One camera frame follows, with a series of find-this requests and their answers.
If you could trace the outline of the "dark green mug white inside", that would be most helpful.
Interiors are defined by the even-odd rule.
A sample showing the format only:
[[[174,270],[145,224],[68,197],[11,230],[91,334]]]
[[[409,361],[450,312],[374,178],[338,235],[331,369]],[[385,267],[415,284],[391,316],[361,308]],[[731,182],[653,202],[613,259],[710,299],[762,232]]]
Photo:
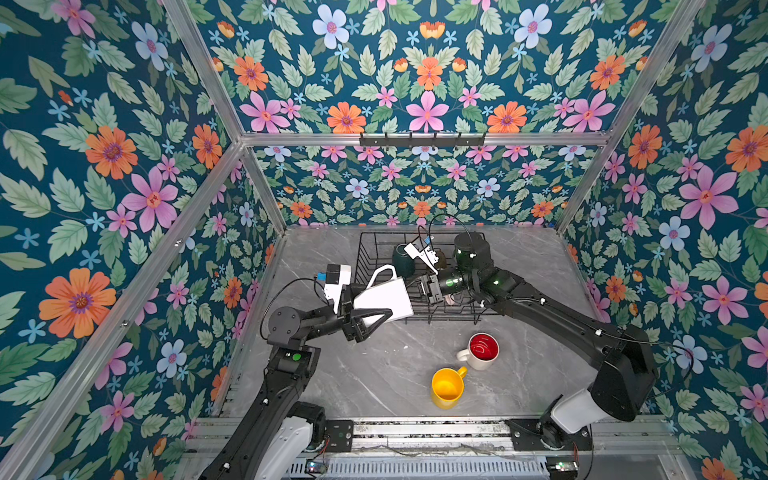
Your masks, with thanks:
[[[415,261],[406,252],[406,244],[397,245],[391,256],[391,263],[399,277],[410,278],[415,274]]]

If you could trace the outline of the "amber textured glass cup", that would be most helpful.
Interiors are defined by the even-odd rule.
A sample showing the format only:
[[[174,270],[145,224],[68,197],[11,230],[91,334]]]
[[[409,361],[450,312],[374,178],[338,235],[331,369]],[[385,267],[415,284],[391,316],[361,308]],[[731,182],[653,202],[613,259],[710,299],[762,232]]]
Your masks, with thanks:
[[[435,268],[437,270],[443,270],[448,267],[448,262],[446,255],[441,249],[435,249],[435,256],[436,256],[436,262],[435,262]]]

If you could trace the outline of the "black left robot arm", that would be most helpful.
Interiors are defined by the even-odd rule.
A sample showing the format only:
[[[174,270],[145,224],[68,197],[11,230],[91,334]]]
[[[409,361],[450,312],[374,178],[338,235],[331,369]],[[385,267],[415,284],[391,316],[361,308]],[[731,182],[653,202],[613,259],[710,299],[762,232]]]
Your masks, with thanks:
[[[268,320],[272,347],[263,382],[250,408],[201,479],[281,479],[302,452],[324,443],[324,409],[301,395],[319,363],[321,350],[309,340],[336,332],[363,342],[389,321],[410,316],[402,286],[382,293],[370,288],[335,288],[332,300],[312,310],[282,306]]]

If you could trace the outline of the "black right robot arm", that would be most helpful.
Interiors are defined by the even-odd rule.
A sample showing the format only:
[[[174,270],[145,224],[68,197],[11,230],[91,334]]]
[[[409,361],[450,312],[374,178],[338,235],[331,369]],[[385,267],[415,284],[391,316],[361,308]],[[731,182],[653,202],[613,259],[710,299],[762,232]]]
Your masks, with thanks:
[[[419,278],[422,294],[431,303],[466,294],[484,309],[547,334],[596,369],[591,384],[548,406],[538,420],[540,438],[553,445],[607,418],[636,419],[659,377],[645,331],[600,322],[545,295],[522,276],[497,267],[489,243],[477,232],[455,237],[453,258],[453,267],[429,266]]]

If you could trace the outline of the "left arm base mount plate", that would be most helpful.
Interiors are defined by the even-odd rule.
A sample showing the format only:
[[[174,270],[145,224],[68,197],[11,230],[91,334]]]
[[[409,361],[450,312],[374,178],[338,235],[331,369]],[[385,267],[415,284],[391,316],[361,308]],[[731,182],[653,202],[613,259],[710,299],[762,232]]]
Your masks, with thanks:
[[[355,422],[353,420],[326,420],[321,451],[324,453],[349,453],[353,448],[354,435]]]

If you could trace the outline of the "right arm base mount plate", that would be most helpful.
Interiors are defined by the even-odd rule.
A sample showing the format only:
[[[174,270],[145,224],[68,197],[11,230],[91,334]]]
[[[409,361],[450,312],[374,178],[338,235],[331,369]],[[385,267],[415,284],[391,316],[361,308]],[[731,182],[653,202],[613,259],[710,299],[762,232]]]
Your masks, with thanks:
[[[516,451],[592,451],[593,437],[587,427],[577,433],[567,433],[551,420],[510,418],[504,421]]]

